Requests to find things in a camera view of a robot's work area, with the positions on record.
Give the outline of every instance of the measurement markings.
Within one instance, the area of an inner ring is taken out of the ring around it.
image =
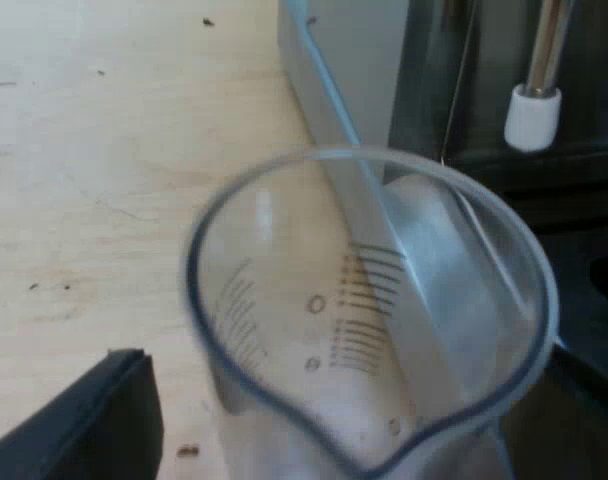
[[[382,310],[379,307],[374,307],[372,305],[364,305],[362,303],[355,303],[355,302],[348,302],[348,305],[350,305],[351,307],[355,307],[355,308],[362,308],[364,310],[370,310],[372,312],[381,313],[382,315],[386,315],[387,317],[391,316],[391,314],[389,312]]]
[[[344,329],[344,333],[347,333],[349,335],[359,335],[359,336],[362,336],[362,337],[370,338],[371,340],[375,340],[375,341],[380,342],[380,343],[386,343],[386,338],[378,337],[377,335],[373,335],[373,334],[368,333],[368,332],[362,332],[361,330],[354,330],[354,329],[345,328]]]
[[[364,327],[364,328],[371,328],[371,329],[375,330],[376,332],[383,333],[383,334],[387,333],[385,328],[378,327],[377,325],[372,325],[370,323],[361,322],[359,320],[346,320],[346,324],[347,325],[356,325],[356,326]]]
[[[372,360],[379,360],[380,357],[372,352],[367,352],[366,350],[362,350],[361,348],[353,348],[353,347],[342,347],[340,350],[343,350],[345,352],[350,352],[350,353],[356,353],[358,355],[364,355],[365,357],[368,357]]]
[[[244,345],[244,342],[248,339],[249,335],[251,333],[253,333],[253,331],[257,328],[257,325],[255,323],[251,323],[249,324],[250,328],[248,328],[240,337],[237,345],[235,346],[235,348],[233,349],[233,357],[236,356],[237,352],[239,351],[239,348]]]
[[[353,270],[353,272],[360,274],[360,275],[368,275],[369,277],[373,276],[373,277],[383,278],[384,280],[388,280],[389,282],[393,282],[393,283],[400,283],[400,281],[397,278],[392,277],[390,275],[386,275],[385,273],[372,272],[371,270],[366,270],[363,268],[356,268]]]
[[[363,347],[372,348],[373,350],[376,350],[378,352],[382,351],[381,346],[373,345],[372,343],[368,343],[368,342],[365,342],[364,340],[359,340],[357,338],[344,337],[342,340],[344,341],[344,343],[352,343],[355,345],[361,345]]]
[[[358,281],[353,281],[351,282],[353,285],[357,285],[359,287],[370,287],[370,288],[374,288],[376,290],[381,290],[383,292],[388,292],[392,295],[397,295],[397,291],[393,290],[392,288],[388,288],[385,287],[384,285],[380,285],[378,283],[373,283],[373,282],[358,282]]]
[[[371,295],[369,293],[349,292],[349,295],[351,295],[353,297],[368,298],[371,300],[375,300],[377,302],[385,303],[386,305],[391,305],[392,307],[395,306],[395,304],[393,302],[391,302],[390,300],[387,300],[382,297],[378,297],[377,295]]]
[[[228,287],[231,286],[231,284],[233,283],[233,281],[237,278],[237,276],[242,273],[242,271],[248,267],[251,264],[251,259],[247,258],[245,259],[233,272],[233,275],[231,275],[229,277],[229,279],[226,281],[226,283],[224,284],[224,287],[221,290],[220,293],[220,297],[224,296],[226,294],[226,291],[228,290]]]
[[[228,309],[226,310],[226,316],[230,316],[231,311],[233,308],[235,308],[235,305],[237,304],[237,302],[239,302],[242,297],[244,297],[244,294],[246,294],[246,292],[248,292],[248,290],[255,284],[255,282],[253,280],[250,280],[241,290],[239,290],[239,292],[235,295],[235,298],[233,298],[231,300],[231,303],[229,304]]]
[[[368,373],[369,375],[375,375],[375,372],[373,370],[369,370],[368,368],[364,368],[361,367],[359,365],[353,365],[350,363],[344,363],[344,362],[340,362],[337,364],[338,367],[344,367],[344,368],[352,368],[353,370],[360,370],[364,373]]]
[[[368,360],[366,360],[364,358],[354,357],[354,356],[351,356],[351,355],[340,355],[340,358],[342,360],[346,360],[346,361],[349,361],[349,362],[356,362],[358,364],[363,364],[364,366],[371,367],[374,370],[377,369],[377,364],[376,363],[370,362],[370,361],[368,361]]]
[[[248,302],[248,303],[246,304],[246,307],[244,307],[244,308],[243,308],[243,309],[242,309],[242,310],[239,312],[239,315],[238,315],[237,317],[232,317],[233,321],[234,321],[235,323],[239,322],[239,321],[240,321],[242,318],[244,318],[244,317],[246,316],[246,314],[247,314],[248,312],[250,312],[250,311],[251,311],[251,309],[252,309],[254,306],[255,306],[255,301]]]
[[[369,245],[367,243],[350,242],[352,247],[363,248],[364,250],[373,250],[374,252],[388,253],[396,257],[406,258],[404,254],[390,248],[378,247],[377,245]]]
[[[391,263],[391,262],[386,262],[384,260],[378,260],[377,258],[364,257],[362,255],[357,255],[355,258],[357,258],[358,260],[361,260],[364,263],[373,263],[375,265],[380,265],[382,267],[387,267],[387,268],[392,268],[394,270],[399,270],[400,272],[404,271],[404,268],[401,267],[400,265],[397,265],[397,264]]]

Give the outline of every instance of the wooden table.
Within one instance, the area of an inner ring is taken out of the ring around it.
[[[0,0],[0,436],[107,349],[142,347],[160,478],[226,478],[179,271],[220,185],[310,143],[276,4]]]

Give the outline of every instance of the light wood surface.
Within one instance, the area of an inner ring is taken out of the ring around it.
[[[276,4],[0,0],[0,436],[107,349],[142,347],[159,478],[226,478],[179,271],[218,186],[310,142]],[[200,454],[177,458],[187,443]]]

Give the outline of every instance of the clear plastic beaker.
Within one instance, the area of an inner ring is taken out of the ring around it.
[[[551,268],[520,218],[388,150],[245,173],[207,207],[186,274],[232,480],[465,478],[557,328]]]

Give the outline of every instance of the small debris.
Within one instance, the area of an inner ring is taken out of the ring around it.
[[[389,422],[388,422],[388,431],[391,433],[391,435],[393,435],[394,437],[397,437],[400,434],[400,421],[398,418],[392,418]]]
[[[15,87],[17,82],[0,82],[0,87]]]
[[[177,458],[197,457],[200,454],[200,447],[197,443],[192,445],[182,445],[177,449]]]

